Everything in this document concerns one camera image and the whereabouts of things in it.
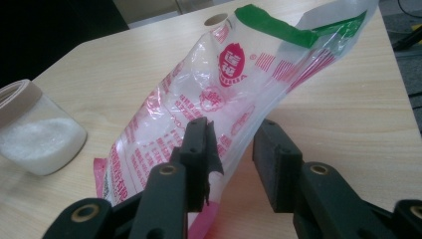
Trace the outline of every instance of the white powder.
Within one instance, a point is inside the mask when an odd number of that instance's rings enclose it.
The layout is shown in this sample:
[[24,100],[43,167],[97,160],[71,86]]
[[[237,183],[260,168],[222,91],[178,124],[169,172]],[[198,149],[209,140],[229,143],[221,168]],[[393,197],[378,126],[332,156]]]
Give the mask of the white powder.
[[46,175],[68,163],[86,136],[72,119],[44,119],[0,131],[0,153],[35,174]]

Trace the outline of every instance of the cord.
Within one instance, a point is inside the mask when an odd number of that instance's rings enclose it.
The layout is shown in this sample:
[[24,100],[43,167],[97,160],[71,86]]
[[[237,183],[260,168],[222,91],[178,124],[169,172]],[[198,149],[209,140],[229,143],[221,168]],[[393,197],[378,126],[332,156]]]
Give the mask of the cord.
[[401,6],[401,0],[397,0],[397,2],[398,2],[398,6],[399,6],[400,10],[401,10],[401,11],[403,11],[403,13],[404,13],[404,14],[409,15],[409,16],[411,16],[411,17],[415,17],[415,18],[422,18],[422,16],[413,15],[413,14],[411,14],[411,13],[409,13],[409,12],[405,11],[405,10],[403,9],[403,7]]

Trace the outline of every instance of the brass insert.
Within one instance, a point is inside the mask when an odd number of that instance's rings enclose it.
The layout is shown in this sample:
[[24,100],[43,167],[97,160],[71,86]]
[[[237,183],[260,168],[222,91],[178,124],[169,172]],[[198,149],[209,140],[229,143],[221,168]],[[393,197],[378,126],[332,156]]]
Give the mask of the brass insert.
[[328,174],[328,168],[322,165],[312,165],[311,171],[319,174],[319,175],[327,175]]
[[100,208],[96,204],[84,205],[72,213],[72,221],[74,222],[85,222],[93,219],[99,214]]

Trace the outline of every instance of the table surface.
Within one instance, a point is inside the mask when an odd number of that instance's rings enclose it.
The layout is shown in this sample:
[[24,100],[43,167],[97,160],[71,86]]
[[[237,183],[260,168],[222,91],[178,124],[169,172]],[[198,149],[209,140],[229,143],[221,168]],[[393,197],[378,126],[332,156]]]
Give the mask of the table surface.
[[[73,202],[96,196],[93,159],[114,140],[150,91],[181,61],[204,22],[248,3],[295,25],[325,0],[234,1],[81,44],[34,82],[89,133],[60,171],[35,176],[0,158],[0,235],[40,238]],[[354,49],[291,92],[268,116],[305,161],[334,166],[363,199],[392,210],[422,195],[422,143],[377,10]],[[272,212],[251,147],[227,185],[206,238],[296,238],[291,214]]]

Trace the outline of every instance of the transparent plastic bag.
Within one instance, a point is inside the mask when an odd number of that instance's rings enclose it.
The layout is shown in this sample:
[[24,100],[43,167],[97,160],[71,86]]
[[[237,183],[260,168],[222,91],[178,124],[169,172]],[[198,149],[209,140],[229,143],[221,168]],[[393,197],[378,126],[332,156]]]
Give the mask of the transparent plastic bag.
[[247,5],[203,35],[150,93],[109,157],[95,160],[98,196],[116,205],[143,190],[167,161],[190,120],[214,121],[224,176],[210,174],[210,205],[189,214],[189,238],[202,238],[221,193],[264,117],[299,84],[354,45],[377,1],[339,0],[307,12],[297,27]]

